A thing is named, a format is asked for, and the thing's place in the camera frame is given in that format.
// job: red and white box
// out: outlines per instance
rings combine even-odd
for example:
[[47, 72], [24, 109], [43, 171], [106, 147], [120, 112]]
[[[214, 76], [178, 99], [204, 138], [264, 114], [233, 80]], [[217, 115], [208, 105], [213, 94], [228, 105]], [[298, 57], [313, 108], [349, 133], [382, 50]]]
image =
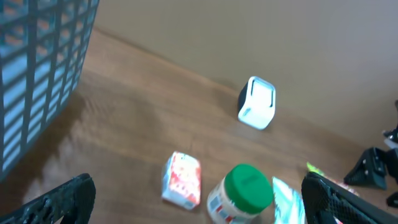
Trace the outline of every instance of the red and white box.
[[197, 159], [174, 152], [163, 169], [162, 198], [188, 210], [200, 203], [201, 167]]

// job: green lid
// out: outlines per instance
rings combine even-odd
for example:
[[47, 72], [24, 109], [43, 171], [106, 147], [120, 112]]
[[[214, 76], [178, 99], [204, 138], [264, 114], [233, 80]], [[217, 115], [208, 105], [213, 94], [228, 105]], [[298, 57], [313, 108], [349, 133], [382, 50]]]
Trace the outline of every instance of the green lid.
[[232, 169], [225, 177], [224, 188], [234, 206], [248, 214], [262, 212], [274, 198], [267, 177], [249, 164]]

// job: white plastic object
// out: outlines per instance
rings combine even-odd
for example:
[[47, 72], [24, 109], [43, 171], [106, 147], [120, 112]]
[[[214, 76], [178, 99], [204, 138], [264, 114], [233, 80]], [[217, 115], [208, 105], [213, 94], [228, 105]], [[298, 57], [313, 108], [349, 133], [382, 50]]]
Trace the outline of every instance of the white plastic object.
[[238, 104], [238, 119], [262, 130], [275, 115], [275, 87], [259, 77], [250, 77], [239, 95]]

